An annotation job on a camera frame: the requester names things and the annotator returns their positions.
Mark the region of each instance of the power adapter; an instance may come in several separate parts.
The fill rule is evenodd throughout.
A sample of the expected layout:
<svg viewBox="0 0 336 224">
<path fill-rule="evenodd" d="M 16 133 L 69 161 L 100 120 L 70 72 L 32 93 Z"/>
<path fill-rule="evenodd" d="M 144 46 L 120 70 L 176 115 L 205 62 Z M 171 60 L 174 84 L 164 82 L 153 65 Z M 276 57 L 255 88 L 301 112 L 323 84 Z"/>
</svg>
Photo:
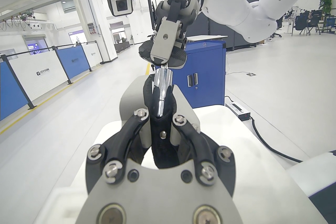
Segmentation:
<svg viewBox="0 0 336 224">
<path fill-rule="evenodd" d="M 241 121 L 249 120 L 251 113 L 237 102 L 226 103 L 228 107 Z"/>
</svg>

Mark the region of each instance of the white floor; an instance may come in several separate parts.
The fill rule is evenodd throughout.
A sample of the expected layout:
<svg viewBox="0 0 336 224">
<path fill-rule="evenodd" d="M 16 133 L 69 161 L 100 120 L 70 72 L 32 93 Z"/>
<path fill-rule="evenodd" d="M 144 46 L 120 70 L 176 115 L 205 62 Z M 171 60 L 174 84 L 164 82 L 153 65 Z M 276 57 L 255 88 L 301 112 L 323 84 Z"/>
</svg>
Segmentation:
<svg viewBox="0 0 336 224">
<path fill-rule="evenodd" d="M 336 36 L 297 34 L 227 53 L 229 73 L 256 76 L 227 75 L 226 95 L 251 110 L 272 147 L 305 160 L 336 149 Z M 33 223 L 51 190 L 72 183 L 101 128 L 120 119 L 123 92 L 146 71 L 138 47 L 122 52 L 0 136 L 1 223 Z M 252 129 L 251 121 L 245 124 Z M 275 157 L 284 168 L 295 164 Z"/>
</svg>

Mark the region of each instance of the grey metal plate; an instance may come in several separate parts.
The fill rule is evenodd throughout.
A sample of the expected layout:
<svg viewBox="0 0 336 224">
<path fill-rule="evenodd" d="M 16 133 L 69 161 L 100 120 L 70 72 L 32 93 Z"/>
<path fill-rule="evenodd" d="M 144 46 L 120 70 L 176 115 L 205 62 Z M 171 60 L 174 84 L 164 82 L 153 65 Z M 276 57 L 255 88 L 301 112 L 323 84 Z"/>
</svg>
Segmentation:
<svg viewBox="0 0 336 224">
<path fill-rule="evenodd" d="M 200 185 L 194 177 L 193 160 L 175 168 L 153 170 L 127 160 L 126 173 L 139 171 L 139 179 L 131 183 L 125 177 L 117 184 L 107 184 L 101 177 L 86 200 L 76 224 L 96 224 L 99 212 L 108 204 L 124 208 L 126 223 L 192 223 L 198 207 L 209 205 L 220 214 L 222 223 L 242 224 L 238 210 L 228 191 L 216 177 L 213 186 Z M 181 180 L 181 172 L 193 174 L 189 184 Z"/>
</svg>

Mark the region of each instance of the white table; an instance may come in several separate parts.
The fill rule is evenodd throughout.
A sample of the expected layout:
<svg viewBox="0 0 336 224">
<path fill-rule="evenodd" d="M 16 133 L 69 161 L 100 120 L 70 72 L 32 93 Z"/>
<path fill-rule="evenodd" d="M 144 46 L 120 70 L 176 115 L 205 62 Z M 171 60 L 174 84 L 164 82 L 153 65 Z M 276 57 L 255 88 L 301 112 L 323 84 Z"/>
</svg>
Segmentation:
<svg viewBox="0 0 336 224">
<path fill-rule="evenodd" d="M 187 37 L 188 41 L 195 42 L 195 41 L 202 41 L 202 40 L 209 40 L 209 39 L 218 39 L 228 37 L 227 35 L 196 35 Z"/>
<path fill-rule="evenodd" d="M 201 121 L 201 130 L 234 152 L 237 174 L 233 200 L 244 224 L 327 224 L 285 169 L 228 108 L 217 105 L 194 111 Z M 103 143 L 120 128 L 121 121 L 107 124 L 95 144 Z M 156 168 L 150 151 L 142 165 Z M 58 194 L 58 198 L 51 197 L 36 223 L 65 223 L 65 214 L 66 223 L 74 223 L 85 201 L 85 191 L 84 162 L 71 188 Z"/>
</svg>

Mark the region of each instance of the black fence post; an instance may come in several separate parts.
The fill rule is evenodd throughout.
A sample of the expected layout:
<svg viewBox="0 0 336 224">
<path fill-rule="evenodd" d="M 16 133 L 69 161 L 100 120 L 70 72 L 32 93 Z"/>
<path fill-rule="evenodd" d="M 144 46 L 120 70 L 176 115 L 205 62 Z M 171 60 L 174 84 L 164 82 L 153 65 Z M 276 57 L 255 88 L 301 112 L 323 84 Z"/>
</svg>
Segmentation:
<svg viewBox="0 0 336 224">
<path fill-rule="evenodd" d="M 92 69 L 91 69 L 91 67 L 90 67 L 90 63 L 89 63 L 89 61 L 87 60 L 87 57 L 86 57 L 86 54 L 85 54 L 85 52 L 84 52 L 84 48 L 83 48 L 83 45 L 82 45 L 82 43 L 81 43 L 81 47 L 82 47 L 82 50 L 83 50 L 84 56 L 85 56 L 85 58 L 86 58 L 87 64 L 89 65 L 89 70 L 90 70 L 90 72 L 92 72 Z"/>
<path fill-rule="evenodd" d="M 97 44 L 98 51 L 99 51 L 99 53 L 101 54 L 102 62 L 104 62 L 104 61 L 103 61 L 103 56 L 102 56 L 101 50 L 99 49 L 99 46 L 98 46 L 98 43 L 97 43 L 97 40 L 95 40 L 95 43 Z"/>
<path fill-rule="evenodd" d="M 28 97 L 27 93 L 25 92 L 25 90 L 24 90 L 22 84 L 20 83 L 20 81 L 19 81 L 17 75 L 15 74 L 15 72 L 14 72 L 14 70 L 13 70 L 11 64 L 9 63 L 7 56 L 6 56 L 6 55 L 1 55 L 1 58 L 2 58 L 2 60 L 3 60 L 4 62 L 6 62 L 8 68 L 9 68 L 9 70 L 10 70 L 10 72 L 12 73 L 12 75 L 13 75 L 13 77 L 14 77 L 14 80 L 17 82 L 19 88 L 21 89 L 21 91 L 22 91 L 24 97 L 26 98 L 26 100 L 27 100 L 27 102 L 28 102 L 29 109 L 32 110 L 32 109 L 35 108 L 36 106 L 33 105 L 33 103 L 31 102 L 31 100 L 29 99 L 29 97 Z"/>
<path fill-rule="evenodd" d="M 55 53 L 56 53 L 56 55 L 57 55 L 57 58 L 59 59 L 61 65 L 62 65 L 62 68 L 63 68 L 63 70 L 64 70 L 64 73 L 66 74 L 66 77 L 67 77 L 67 83 L 68 83 L 69 85 L 71 85 L 72 82 L 71 82 L 69 76 L 67 75 L 67 72 L 66 72 L 66 70 L 65 70 L 65 68 L 64 68 L 64 65 L 63 65 L 63 63 L 62 63 L 62 61 L 61 61 L 61 59 L 60 59 L 60 56 L 59 56 L 58 52 L 57 52 L 57 48 L 56 48 L 55 46 L 52 46 L 52 49 L 55 51 Z"/>
</svg>

